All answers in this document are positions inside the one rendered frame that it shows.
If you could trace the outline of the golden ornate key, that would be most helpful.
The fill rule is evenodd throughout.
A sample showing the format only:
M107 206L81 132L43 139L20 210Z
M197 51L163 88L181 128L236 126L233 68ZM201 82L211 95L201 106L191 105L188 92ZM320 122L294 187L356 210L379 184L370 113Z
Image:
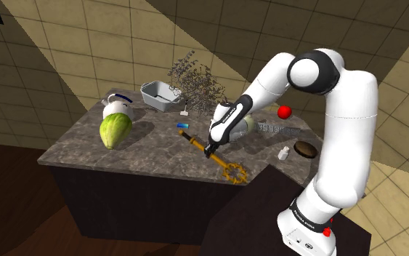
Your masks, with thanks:
M188 140L190 144L196 146L199 150L205 150L205 147L203 145L201 145L194 137L189 136L183 129L179 130L179 134L186 140ZM233 184L242 184L248 182L247 171L243 168L242 165L237 163L227 163L214 153L211 153L209 158L213 159L219 166L223 168L222 177L224 177L226 180L232 182Z

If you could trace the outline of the dry grey twig plant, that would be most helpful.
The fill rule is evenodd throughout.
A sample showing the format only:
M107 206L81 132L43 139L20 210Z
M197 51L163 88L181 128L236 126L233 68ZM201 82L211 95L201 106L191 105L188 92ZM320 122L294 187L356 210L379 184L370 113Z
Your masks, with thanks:
M210 116L219 103L228 103L225 88L211 74L211 69L193 59L190 50L178 59L168 72L169 89L187 102L187 107L198 116Z

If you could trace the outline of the grey patterned flat strip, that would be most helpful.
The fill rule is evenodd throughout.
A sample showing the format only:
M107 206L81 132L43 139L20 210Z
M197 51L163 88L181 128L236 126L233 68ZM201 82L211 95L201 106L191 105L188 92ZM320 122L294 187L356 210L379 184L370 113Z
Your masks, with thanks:
M266 132L266 133L274 133L274 134L282 134L282 135L297 135L301 132L300 128L296 127L284 127L277 124L268 124L268 123L261 123L258 122L254 128L257 132Z

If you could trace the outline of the grey rectangular tub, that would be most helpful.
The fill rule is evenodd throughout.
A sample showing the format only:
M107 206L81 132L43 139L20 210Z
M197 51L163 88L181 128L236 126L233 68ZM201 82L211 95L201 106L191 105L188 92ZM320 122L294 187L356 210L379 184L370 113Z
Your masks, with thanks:
M141 86L145 104L162 112L167 111L173 104L180 101L182 92L162 81L152 81Z

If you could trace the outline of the dark robot stand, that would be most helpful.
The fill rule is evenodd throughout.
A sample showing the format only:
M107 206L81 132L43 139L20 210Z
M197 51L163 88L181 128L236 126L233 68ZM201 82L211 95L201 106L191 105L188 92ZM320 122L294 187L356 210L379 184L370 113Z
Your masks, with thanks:
M304 190L272 165L262 170L209 222L198 256L300 256L321 247L304 234L282 239L278 214Z

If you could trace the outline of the red apple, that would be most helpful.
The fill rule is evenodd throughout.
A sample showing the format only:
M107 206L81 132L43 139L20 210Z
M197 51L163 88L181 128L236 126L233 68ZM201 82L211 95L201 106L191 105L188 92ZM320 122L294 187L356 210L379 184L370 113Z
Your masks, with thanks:
M292 109L287 105L278 108L277 115L281 119L288 119L292 115Z

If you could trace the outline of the dark brown round dish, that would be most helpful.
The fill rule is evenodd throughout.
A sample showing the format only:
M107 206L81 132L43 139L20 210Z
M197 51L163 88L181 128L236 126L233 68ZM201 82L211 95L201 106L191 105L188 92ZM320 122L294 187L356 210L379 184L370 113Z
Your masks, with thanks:
M308 159L313 159L318 155L318 151L316 147L312 144L305 142L305 141L297 141L295 142L293 149L297 152L300 156L303 156Z

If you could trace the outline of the dark kitchen island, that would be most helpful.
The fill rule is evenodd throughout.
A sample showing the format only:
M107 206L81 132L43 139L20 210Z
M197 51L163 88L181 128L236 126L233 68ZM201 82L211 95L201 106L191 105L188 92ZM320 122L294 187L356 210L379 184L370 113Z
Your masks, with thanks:
M92 106L39 163L50 169L81 234L91 238L200 244L209 220L240 191L222 168L179 133L205 143L207 117L146 105L125 91L134 110L127 138L107 149L100 138L103 104Z

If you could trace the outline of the green melon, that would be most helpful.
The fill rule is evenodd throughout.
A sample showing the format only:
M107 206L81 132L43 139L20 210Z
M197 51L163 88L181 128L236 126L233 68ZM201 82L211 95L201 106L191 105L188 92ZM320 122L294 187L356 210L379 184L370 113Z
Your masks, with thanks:
M124 113L112 113L106 116L100 125L100 137L104 146L113 150L130 133L131 119Z

